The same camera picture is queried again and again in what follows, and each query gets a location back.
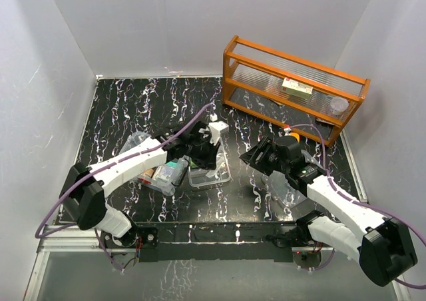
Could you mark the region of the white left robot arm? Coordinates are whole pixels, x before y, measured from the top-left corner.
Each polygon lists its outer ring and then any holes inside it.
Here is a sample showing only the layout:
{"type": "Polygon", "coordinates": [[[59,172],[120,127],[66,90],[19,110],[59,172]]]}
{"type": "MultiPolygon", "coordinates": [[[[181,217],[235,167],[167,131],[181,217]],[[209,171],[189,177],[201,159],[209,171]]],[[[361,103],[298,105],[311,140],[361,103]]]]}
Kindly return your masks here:
{"type": "Polygon", "coordinates": [[[184,156],[200,168],[214,170],[220,139],[228,129],[223,121],[197,121],[180,131],[165,129],[98,164],[75,164],[60,196],[64,209],[80,230],[100,230],[123,247],[133,246],[139,237],[139,227],[124,212],[108,205],[107,197],[144,171],[184,156]]]}

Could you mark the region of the clear compartment organizer tray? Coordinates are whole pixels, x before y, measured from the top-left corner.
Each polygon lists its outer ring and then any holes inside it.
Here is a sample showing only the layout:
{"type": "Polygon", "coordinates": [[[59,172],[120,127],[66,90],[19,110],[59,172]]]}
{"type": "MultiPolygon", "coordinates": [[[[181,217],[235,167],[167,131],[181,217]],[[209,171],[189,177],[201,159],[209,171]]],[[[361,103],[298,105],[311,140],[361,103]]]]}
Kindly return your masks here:
{"type": "Polygon", "coordinates": [[[188,181],[194,188],[202,188],[228,182],[231,179],[230,167],[224,145],[220,145],[216,155],[216,168],[205,170],[198,167],[192,160],[188,169],[188,181]]]}

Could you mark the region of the clear medicine kit box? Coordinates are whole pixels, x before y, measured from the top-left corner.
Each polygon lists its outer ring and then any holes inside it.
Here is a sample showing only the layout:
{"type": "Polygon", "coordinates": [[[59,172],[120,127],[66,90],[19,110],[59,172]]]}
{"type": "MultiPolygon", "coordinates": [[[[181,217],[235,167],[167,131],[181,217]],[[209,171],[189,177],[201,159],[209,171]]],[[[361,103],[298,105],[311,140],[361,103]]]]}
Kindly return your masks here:
{"type": "MultiPolygon", "coordinates": [[[[149,137],[150,135],[148,133],[140,131],[132,133],[119,151],[119,154],[138,146],[149,137]]],[[[190,159],[187,156],[183,156],[161,166],[148,169],[130,181],[161,192],[164,196],[173,196],[176,187],[182,184],[182,181],[186,176],[189,162],[190,159]]]]}

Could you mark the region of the teal topped packet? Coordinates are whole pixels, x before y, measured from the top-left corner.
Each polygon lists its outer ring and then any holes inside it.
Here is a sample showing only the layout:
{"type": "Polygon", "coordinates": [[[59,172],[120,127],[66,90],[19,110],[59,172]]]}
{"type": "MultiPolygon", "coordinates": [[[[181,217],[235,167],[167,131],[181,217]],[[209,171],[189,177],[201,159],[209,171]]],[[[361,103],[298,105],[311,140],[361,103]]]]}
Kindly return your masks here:
{"type": "Polygon", "coordinates": [[[156,168],[153,175],[154,180],[161,182],[176,183],[180,174],[180,168],[177,161],[170,161],[156,168]]]}

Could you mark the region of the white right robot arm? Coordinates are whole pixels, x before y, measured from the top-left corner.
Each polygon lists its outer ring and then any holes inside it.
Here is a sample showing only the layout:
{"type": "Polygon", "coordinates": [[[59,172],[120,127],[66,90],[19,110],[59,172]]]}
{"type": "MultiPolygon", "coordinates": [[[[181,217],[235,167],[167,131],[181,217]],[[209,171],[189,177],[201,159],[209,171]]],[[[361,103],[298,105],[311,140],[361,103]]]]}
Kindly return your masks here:
{"type": "Polygon", "coordinates": [[[295,137],[263,137],[240,159],[264,175],[282,173],[294,190],[337,217],[334,222],[313,211],[298,219],[296,235],[302,244],[317,241],[343,252],[378,286],[388,285],[418,263],[408,227],[344,192],[324,168],[306,158],[295,137]]]}

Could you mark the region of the brown syrup bottle orange cap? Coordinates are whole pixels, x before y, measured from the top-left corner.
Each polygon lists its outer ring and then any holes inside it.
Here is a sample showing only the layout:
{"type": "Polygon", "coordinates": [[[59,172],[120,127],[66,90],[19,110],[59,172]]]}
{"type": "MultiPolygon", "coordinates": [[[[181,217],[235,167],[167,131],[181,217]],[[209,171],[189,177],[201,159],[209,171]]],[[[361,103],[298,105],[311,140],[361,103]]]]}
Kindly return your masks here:
{"type": "Polygon", "coordinates": [[[144,181],[148,181],[149,179],[152,178],[153,174],[155,173],[155,168],[150,168],[146,171],[144,171],[140,176],[139,179],[140,180],[144,180],[144,181]]]}

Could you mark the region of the clear kit box lid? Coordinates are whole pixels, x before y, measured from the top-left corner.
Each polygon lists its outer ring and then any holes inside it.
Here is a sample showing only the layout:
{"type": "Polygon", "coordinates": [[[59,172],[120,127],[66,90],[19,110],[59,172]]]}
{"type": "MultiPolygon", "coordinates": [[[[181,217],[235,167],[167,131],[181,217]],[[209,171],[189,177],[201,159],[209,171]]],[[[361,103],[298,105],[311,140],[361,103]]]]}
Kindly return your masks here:
{"type": "Polygon", "coordinates": [[[283,208],[294,208],[307,199],[301,192],[293,189],[287,179],[277,172],[270,176],[263,174],[261,180],[272,200],[283,208]]]}

